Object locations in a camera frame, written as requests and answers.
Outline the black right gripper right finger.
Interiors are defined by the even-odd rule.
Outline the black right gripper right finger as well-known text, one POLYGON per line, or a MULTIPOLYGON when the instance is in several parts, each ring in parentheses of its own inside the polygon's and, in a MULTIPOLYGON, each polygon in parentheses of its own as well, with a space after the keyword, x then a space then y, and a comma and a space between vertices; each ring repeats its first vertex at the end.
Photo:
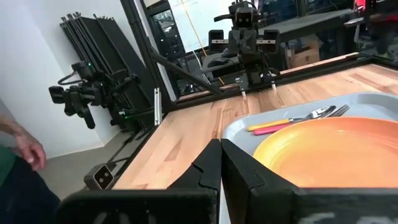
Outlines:
POLYGON ((232 224, 293 224, 296 186, 228 139, 221 140, 221 178, 232 224))

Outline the black folded frame stack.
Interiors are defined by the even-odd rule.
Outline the black folded frame stack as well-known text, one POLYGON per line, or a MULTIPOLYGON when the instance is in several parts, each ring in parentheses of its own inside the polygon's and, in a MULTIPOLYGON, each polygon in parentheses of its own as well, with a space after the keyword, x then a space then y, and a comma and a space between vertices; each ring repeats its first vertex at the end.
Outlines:
MULTIPOLYGON (((139 109, 154 106, 154 81, 113 18, 88 18, 76 12, 64 17, 60 27, 76 50, 79 62, 87 61, 93 70, 107 74, 119 70, 135 74, 145 95, 134 99, 134 106, 139 109)), ((150 128, 150 118, 144 119, 144 126, 150 128)))

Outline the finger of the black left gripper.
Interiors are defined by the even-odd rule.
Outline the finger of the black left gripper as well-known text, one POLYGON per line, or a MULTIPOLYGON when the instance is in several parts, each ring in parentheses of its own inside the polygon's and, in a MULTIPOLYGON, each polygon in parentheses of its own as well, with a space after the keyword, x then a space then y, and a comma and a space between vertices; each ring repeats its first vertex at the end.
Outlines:
POLYGON ((231 54, 235 54, 238 57, 239 61, 242 61, 242 53, 240 50, 241 41, 243 38, 244 32, 241 29, 231 30, 229 32, 229 51, 231 54))
POLYGON ((257 32, 253 29, 244 30, 243 60, 250 61, 256 56, 257 32))

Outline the orange plate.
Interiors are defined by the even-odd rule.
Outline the orange plate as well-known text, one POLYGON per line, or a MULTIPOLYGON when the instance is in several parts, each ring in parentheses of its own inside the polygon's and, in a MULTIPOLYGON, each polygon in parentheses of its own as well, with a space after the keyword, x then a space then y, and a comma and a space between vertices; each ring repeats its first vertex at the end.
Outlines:
POLYGON ((253 156, 298 187, 398 188, 398 121, 305 121, 271 134, 253 156))

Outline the person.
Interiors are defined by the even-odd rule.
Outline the person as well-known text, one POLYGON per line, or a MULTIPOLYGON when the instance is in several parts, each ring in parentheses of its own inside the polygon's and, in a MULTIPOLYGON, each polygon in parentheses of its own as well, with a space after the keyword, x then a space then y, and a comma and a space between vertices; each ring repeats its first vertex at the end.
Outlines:
POLYGON ((0 224, 56 224, 59 205, 39 173, 0 145, 0 224))

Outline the fork with pink handle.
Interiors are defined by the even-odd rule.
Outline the fork with pink handle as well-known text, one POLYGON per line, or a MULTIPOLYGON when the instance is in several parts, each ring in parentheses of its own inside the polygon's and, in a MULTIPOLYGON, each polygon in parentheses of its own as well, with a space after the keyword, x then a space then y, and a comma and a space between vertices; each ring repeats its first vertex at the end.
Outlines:
MULTIPOLYGON (((336 109, 336 106, 331 106, 331 108, 333 109, 333 111, 326 111, 326 113, 321 114, 320 116, 317 116, 316 119, 320 119, 320 118, 329 118, 329 117, 339 117, 341 115, 343 115, 344 113, 346 113, 350 107, 348 105, 343 105, 340 108, 336 109)), ((303 119, 293 119, 291 121, 289 121, 288 123, 284 123, 284 124, 278 124, 276 126, 269 126, 269 127, 263 127, 263 128, 256 128, 253 131, 253 134, 256 136, 259 135, 263 135, 263 134, 270 134, 270 133, 274 133, 276 131, 279 131, 283 128, 286 128, 292 124, 295 123, 299 123, 302 121, 307 121, 310 120, 310 118, 303 118, 303 119)))

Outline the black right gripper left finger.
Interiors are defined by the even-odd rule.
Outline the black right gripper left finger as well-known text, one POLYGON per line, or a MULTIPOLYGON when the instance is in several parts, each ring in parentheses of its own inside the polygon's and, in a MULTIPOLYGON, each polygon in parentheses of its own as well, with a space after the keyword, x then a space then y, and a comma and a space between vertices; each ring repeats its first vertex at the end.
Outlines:
POLYGON ((177 188, 208 188, 219 190, 221 185, 221 143, 212 139, 188 169, 170 186, 177 188))

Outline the person's forearm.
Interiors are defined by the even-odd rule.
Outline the person's forearm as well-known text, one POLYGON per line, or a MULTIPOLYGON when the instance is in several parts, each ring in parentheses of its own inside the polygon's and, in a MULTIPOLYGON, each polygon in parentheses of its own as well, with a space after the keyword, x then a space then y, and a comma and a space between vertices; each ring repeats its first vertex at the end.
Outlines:
POLYGON ((22 126, 3 115, 0 115, 0 131, 13 136, 17 146, 19 145, 21 137, 25 136, 25 129, 22 126))

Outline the grey plastic tray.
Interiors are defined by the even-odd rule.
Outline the grey plastic tray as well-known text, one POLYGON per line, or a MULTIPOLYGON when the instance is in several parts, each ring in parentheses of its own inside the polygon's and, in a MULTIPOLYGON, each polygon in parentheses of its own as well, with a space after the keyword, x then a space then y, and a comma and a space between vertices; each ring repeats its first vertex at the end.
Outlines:
POLYGON ((344 116, 398 121, 398 95, 376 92, 352 93, 239 118, 224 129, 223 138, 229 139, 243 151, 253 155, 258 145, 268 136, 255 136, 247 131, 248 126, 284 118, 303 118, 314 110, 331 105, 348 105, 349 110, 344 116))

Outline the brown cardboard box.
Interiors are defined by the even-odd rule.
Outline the brown cardboard box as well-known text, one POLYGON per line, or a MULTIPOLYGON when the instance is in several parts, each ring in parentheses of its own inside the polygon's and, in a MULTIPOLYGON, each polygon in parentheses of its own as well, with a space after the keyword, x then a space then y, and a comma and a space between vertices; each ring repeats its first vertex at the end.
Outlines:
POLYGON ((288 68, 296 68, 320 61, 319 41, 308 40, 303 47, 291 47, 285 51, 288 68))

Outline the grey side table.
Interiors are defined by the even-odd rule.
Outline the grey side table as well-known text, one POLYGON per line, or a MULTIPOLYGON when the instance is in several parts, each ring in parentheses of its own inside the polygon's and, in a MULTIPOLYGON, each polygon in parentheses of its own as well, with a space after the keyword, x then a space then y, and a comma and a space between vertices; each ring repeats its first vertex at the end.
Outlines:
POLYGON ((351 9, 344 9, 298 17, 260 28, 259 34, 263 34, 264 31, 278 30, 280 41, 286 42, 330 29, 339 29, 352 15, 351 9))

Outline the silver metal bracket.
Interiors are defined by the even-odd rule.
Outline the silver metal bracket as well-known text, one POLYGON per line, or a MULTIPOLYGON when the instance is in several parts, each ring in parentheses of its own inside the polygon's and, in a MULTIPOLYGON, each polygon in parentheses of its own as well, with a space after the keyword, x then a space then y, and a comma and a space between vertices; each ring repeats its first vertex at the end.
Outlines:
POLYGON ((162 102, 160 88, 154 89, 154 125, 162 122, 162 102))

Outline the spoon with yellow handle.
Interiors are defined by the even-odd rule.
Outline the spoon with yellow handle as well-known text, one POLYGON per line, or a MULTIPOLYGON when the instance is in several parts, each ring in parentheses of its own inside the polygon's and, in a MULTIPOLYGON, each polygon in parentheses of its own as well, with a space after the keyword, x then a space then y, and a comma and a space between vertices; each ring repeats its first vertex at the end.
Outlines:
POLYGON ((331 105, 331 106, 319 108, 315 111, 312 111, 310 114, 308 114, 304 118, 286 118, 286 119, 282 119, 282 120, 278 120, 278 121, 272 121, 272 122, 268 122, 268 123, 255 124, 252 126, 248 126, 247 131, 255 131, 256 129, 261 129, 261 128, 269 128, 269 127, 283 125, 283 124, 291 124, 291 123, 306 121, 306 120, 310 120, 310 119, 323 118, 326 115, 333 112, 334 110, 336 110, 336 106, 331 105))

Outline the person's hand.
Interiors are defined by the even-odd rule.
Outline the person's hand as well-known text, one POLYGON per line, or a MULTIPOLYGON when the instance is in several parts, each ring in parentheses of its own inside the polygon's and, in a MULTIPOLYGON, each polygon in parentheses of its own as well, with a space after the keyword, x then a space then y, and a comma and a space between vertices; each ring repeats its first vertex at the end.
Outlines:
POLYGON ((41 143, 27 131, 15 135, 17 150, 33 170, 43 169, 47 156, 41 143))

